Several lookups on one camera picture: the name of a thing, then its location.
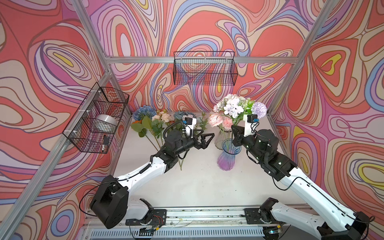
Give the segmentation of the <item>pink peony flower stem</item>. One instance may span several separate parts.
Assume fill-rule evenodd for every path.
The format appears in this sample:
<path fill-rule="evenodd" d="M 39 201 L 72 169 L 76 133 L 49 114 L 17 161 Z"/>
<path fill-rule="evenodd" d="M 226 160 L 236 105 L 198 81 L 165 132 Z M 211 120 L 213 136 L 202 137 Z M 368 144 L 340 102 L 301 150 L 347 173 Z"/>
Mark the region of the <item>pink peony flower stem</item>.
<path fill-rule="evenodd" d="M 212 128 L 218 127 L 219 130 L 232 131 L 232 119 L 220 113 L 211 114 L 208 123 Z"/>

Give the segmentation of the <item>pastel mixed flower bouquet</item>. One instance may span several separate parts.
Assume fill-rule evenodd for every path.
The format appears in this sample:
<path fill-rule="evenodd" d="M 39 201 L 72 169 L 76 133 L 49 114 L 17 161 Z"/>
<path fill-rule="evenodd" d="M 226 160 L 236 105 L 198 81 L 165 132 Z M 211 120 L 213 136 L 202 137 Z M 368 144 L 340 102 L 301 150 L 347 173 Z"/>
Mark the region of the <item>pastel mixed flower bouquet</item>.
<path fill-rule="evenodd" d="M 214 106 L 212 114 L 220 113 L 229 117 L 232 119 L 233 125 L 237 126 L 243 121 L 244 115 L 256 114 L 258 119 L 261 119 L 266 116 L 267 111 L 267 106 L 261 102 L 229 94 Z"/>

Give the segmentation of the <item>cream peach rose bunch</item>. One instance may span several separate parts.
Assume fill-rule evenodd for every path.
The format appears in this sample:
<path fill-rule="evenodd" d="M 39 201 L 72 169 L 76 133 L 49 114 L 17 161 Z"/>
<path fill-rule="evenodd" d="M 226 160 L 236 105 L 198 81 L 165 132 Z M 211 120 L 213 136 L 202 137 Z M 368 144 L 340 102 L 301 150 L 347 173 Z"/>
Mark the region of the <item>cream peach rose bunch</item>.
<path fill-rule="evenodd" d="M 164 143 L 163 132 L 169 127 L 174 121 L 173 117 L 167 110 L 157 111 L 154 116 L 152 116 L 152 134 L 155 137 L 156 141 Z"/>

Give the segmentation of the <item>blue hydrangea flower stem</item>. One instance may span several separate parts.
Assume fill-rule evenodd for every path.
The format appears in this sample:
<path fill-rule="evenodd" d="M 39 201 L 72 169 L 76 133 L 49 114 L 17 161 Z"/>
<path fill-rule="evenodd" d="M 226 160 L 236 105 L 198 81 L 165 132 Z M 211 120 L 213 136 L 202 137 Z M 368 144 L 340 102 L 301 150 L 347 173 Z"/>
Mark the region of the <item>blue hydrangea flower stem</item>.
<path fill-rule="evenodd" d="M 133 112 L 133 118 L 135 121 L 142 121 L 144 117 L 151 119 L 156 114 L 157 112 L 152 106 L 142 106 Z"/>

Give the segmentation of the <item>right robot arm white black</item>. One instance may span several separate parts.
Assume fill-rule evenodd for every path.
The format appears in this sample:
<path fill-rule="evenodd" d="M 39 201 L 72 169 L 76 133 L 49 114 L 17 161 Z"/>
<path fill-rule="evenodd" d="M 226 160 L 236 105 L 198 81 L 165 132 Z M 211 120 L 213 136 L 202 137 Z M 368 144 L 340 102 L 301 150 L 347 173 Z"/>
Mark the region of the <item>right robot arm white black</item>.
<path fill-rule="evenodd" d="M 316 214 L 308 214 L 291 208 L 279 200 L 268 198 L 259 208 L 260 221 L 284 222 L 319 240 L 365 240 L 371 222 L 363 212 L 354 212 L 344 206 L 315 184 L 289 157 L 278 152 L 279 139 L 271 130 L 253 130 L 232 126 L 234 145 L 244 147 L 249 159 L 260 165 L 274 183 L 285 186 L 304 200 Z"/>

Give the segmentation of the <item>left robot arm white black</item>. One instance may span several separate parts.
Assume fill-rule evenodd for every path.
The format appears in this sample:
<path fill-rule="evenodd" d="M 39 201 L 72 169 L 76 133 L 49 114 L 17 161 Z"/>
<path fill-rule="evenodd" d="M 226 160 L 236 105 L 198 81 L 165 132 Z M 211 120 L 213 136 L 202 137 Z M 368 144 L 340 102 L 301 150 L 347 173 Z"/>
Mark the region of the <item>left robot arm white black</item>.
<path fill-rule="evenodd" d="M 214 136 L 199 130 L 197 135 L 185 137 L 172 130 L 166 135 L 164 145 L 146 164 L 119 177 L 105 177 L 90 203 L 91 210 L 107 229 L 114 228 L 123 220 L 152 224 L 155 219 L 152 205 L 145 199 L 133 199 L 132 195 L 147 182 L 173 168 L 181 154 L 192 148 L 206 149 Z"/>

